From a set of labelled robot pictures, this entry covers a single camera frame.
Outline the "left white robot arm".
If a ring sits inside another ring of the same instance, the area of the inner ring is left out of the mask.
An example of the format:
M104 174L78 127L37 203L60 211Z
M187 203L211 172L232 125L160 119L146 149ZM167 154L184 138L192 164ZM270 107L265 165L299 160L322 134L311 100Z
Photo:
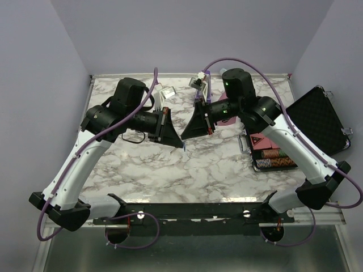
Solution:
M122 199L113 194L90 199L79 195L99 159L128 129L147 134L154 143L183 148L170 108L157 106L151 92L142 81L120 80L111 97L87 111L61 170L42 192L33 192L29 202L68 231L76 231L89 219L121 223L126 216Z

